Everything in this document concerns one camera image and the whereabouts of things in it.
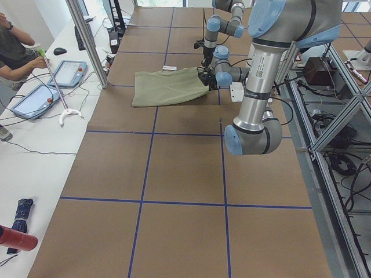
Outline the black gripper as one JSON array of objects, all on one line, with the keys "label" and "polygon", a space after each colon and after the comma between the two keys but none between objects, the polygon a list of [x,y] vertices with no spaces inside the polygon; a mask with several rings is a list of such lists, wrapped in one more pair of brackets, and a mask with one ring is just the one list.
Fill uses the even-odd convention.
[{"label": "black gripper", "polygon": [[213,53],[216,48],[216,41],[209,41],[207,39],[200,39],[194,43],[194,49],[203,48],[203,60],[201,62],[203,67],[208,67],[213,59]]},{"label": "black gripper", "polygon": [[210,68],[197,67],[198,78],[209,91],[219,90],[216,77]]}]

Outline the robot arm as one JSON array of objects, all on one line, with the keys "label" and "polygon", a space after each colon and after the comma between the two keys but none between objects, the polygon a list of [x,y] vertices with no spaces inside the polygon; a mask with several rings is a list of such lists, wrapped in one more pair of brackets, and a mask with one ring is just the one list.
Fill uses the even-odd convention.
[{"label": "robot arm", "polygon": [[[220,88],[244,85],[239,115],[225,128],[224,138],[233,155],[261,155],[275,151],[282,128],[268,107],[283,52],[291,44],[306,49],[334,41],[341,29],[341,1],[257,1],[248,26],[242,25],[242,1],[213,1],[213,7],[231,13],[230,20],[213,15],[206,24],[203,66]],[[252,65],[230,65],[230,52],[217,44],[219,33],[239,38],[247,31],[254,47]]]},{"label": "robot arm", "polygon": [[206,32],[203,37],[194,43],[194,49],[203,48],[203,60],[201,65],[208,67],[211,64],[213,53],[216,49],[218,34],[226,34],[235,38],[240,38],[245,27],[242,25],[242,17],[245,11],[243,1],[228,0],[228,1],[212,1],[212,6],[216,9],[223,10],[231,14],[229,20],[222,19],[218,14],[214,14],[206,21],[203,19],[203,27],[206,27]]}]

